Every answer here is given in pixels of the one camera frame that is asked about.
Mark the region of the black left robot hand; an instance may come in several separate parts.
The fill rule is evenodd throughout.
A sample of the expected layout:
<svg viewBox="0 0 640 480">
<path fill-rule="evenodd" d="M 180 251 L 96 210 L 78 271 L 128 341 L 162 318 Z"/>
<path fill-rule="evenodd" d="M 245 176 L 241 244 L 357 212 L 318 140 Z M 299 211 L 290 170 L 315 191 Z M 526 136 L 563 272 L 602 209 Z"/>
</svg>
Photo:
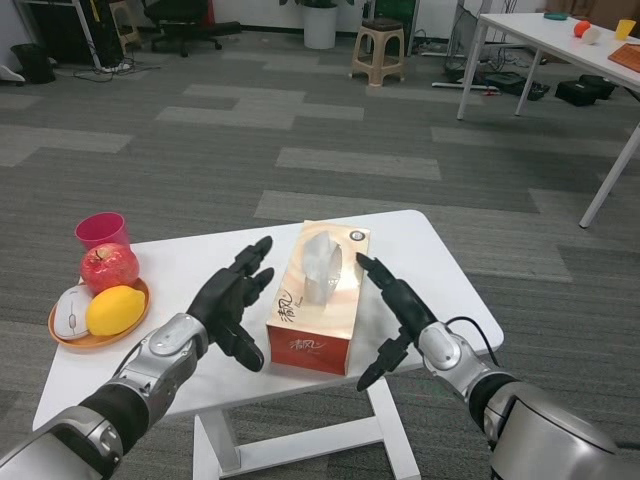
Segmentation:
<svg viewBox="0 0 640 480">
<path fill-rule="evenodd" d="M 272 268 L 259 269 L 272 245 L 272 238 L 266 236 L 244 248 L 231 266 L 218 270 L 204 284 L 187 309 L 204 325 L 211 344 L 252 372 L 262 369 L 264 355 L 241 321 L 244 310 L 273 279 Z"/>
</svg>

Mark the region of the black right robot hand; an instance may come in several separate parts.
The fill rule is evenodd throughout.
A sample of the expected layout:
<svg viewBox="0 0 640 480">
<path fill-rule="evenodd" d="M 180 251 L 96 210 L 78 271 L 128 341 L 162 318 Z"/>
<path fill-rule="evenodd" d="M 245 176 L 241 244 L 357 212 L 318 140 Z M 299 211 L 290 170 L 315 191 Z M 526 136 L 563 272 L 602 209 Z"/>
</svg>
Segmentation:
<svg viewBox="0 0 640 480">
<path fill-rule="evenodd" d="M 421 332 L 437 318 L 410 285 L 396 278 L 377 258 L 362 253 L 356 261 L 367 272 L 369 279 L 380 289 L 384 303 L 400 324 L 399 335 L 386 339 L 378 348 L 378 357 L 359 378 L 356 389 L 368 389 L 387 372 L 393 372 L 407 357 L 410 345 L 417 346 Z"/>
</svg>

